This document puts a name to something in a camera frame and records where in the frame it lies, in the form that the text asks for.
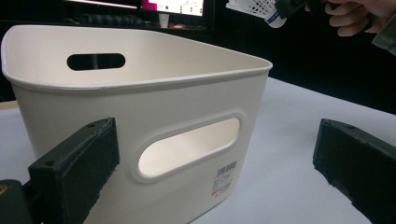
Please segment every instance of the barcode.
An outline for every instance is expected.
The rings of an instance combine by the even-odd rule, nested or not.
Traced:
[[[218,176],[223,175],[224,173],[229,172],[230,170],[234,169],[236,167],[236,161],[224,166],[223,168],[220,168],[218,170]]]

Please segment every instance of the finger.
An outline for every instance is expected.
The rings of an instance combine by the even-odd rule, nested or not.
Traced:
[[[334,4],[328,3],[326,4],[326,7],[324,8],[325,12],[329,15],[346,15],[357,8],[361,7],[361,4],[355,3],[355,2],[349,2],[345,3],[342,5],[336,5],[337,7],[334,8]]]
[[[366,28],[367,24],[370,24],[369,18],[362,18],[355,23],[352,23],[347,26],[342,26],[338,29],[337,34],[339,36],[353,36],[355,34],[359,34]]]
[[[349,3],[349,2],[356,2],[356,3],[360,3],[360,0],[328,0],[328,2],[330,3],[334,3],[334,4],[345,4],[345,3]]]
[[[378,18],[374,16],[371,16],[370,21],[371,21],[371,26],[367,27],[364,30],[365,33],[378,34],[382,30],[384,25],[388,22],[387,19]]]
[[[362,18],[366,17],[369,14],[369,11],[364,7],[359,7],[354,11],[346,14],[346,15],[336,15],[330,18],[330,25],[334,27],[348,26],[355,22],[360,21]]]

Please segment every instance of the bin rim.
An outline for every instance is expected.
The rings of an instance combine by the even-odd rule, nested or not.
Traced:
[[[15,77],[10,74],[5,66],[3,66],[3,74],[11,82],[11,84],[23,87],[30,90],[41,90],[41,91],[98,91],[98,90],[114,90],[114,89],[140,89],[148,87],[165,86],[172,84],[182,84],[187,82],[197,82],[197,81],[208,81],[217,80],[222,81],[225,79],[239,79],[246,77],[264,76],[273,65],[268,62],[269,65],[263,68],[253,68],[244,70],[233,70],[231,72],[219,72],[219,73],[209,73],[201,75],[193,75],[186,77],[168,77],[168,78],[157,78],[151,80],[142,81],[131,81],[122,83],[107,83],[107,84],[54,84],[45,82],[33,82],[30,80],[25,80],[20,77]]]

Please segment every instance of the barcode label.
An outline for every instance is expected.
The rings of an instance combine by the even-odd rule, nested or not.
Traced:
[[[236,161],[218,169],[218,173],[213,183],[212,196],[218,197],[231,186],[233,183],[233,171],[236,167]]]
[[[230,164],[228,164],[228,165],[226,165],[226,166],[224,166],[223,168],[220,168],[220,169],[218,170],[218,177],[219,177],[220,175],[223,175],[224,173],[229,172],[231,169],[235,169],[235,167],[236,167],[236,161],[233,162],[233,163],[230,163]]]

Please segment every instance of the dark background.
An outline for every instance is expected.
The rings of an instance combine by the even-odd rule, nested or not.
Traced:
[[[138,0],[113,0],[138,5]],[[304,9],[281,28],[262,19],[225,7],[228,0],[208,0],[202,18],[171,15],[170,22],[205,27],[193,30],[159,29],[158,14],[114,7],[66,4],[60,0],[2,0],[0,36],[16,24],[58,24],[125,29],[150,29],[235,49],[271,61],[270,77],[360,105],[396,114],[392,75],[396,56],[374,46],[375,35],[339,37],[328,18],[314,17]],[[82,14],[134,15],[154,21],[150,27],[75,24]],[[0,76],[0,102],[15,100],[9,82]]]

